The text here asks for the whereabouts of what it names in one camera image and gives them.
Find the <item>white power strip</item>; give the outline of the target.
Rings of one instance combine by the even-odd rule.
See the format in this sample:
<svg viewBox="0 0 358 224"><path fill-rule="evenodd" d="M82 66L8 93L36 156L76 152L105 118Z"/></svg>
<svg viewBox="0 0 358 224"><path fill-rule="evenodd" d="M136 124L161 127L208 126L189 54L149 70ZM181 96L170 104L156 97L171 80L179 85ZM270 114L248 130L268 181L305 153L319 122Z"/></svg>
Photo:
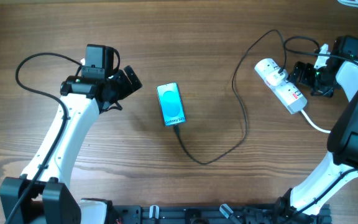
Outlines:
<svg viewBox="0 0 358 224"><path fill-rule="evenodd" d="M258 62L254 69L264 81L266 75L281 68L273 59L265 58ZM276 88L270 89L291 114L300 112L307 104L301 91L287 79Z"/></svg>

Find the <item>blue-screen Galaxy smartphone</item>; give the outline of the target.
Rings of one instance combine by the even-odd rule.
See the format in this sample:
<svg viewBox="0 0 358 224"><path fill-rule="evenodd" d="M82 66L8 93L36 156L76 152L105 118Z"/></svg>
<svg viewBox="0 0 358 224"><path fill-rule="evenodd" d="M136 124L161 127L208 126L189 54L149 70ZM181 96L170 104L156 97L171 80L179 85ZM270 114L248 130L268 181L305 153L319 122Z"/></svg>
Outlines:
<svg viewBox="0 0 358 224"><path fill-rule="evenodd" d="M158 86L157 96L165 126L173 126L186 121L177 83L173 82Z"/></svg>

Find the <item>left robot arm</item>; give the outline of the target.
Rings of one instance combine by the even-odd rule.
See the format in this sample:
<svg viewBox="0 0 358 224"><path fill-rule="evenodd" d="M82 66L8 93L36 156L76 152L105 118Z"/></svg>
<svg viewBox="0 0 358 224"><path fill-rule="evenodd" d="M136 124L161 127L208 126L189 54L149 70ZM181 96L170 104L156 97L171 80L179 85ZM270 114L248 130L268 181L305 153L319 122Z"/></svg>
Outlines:
<svg viewBox="0 0 358 224"><path fill-rule="evenodd" d="M60 87L57 113L36 155L18 177L6 177L0 199L6 223L123 223L112 201L76 201L70 180L76 158L99 115L122 110L119 101L142 87L131 66L120 69L119 52L89 44L76 73Z"/></svg>

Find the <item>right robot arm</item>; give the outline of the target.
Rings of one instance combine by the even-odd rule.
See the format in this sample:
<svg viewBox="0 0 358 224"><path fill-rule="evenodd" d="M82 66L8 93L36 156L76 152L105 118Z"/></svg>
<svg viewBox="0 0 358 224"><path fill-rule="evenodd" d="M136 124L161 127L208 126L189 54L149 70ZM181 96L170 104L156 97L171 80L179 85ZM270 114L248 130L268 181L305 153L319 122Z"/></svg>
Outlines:
<svg viewBox="0 0 358 224"><path fill-rule="evenodd" d="M321 223L324 204L351 180L358 178L358 38L345 35L335 40L325 55L326 70L336 76L349 104L331 129L327 154L299 185L279 197L272 212L274 223Z"/></svg>

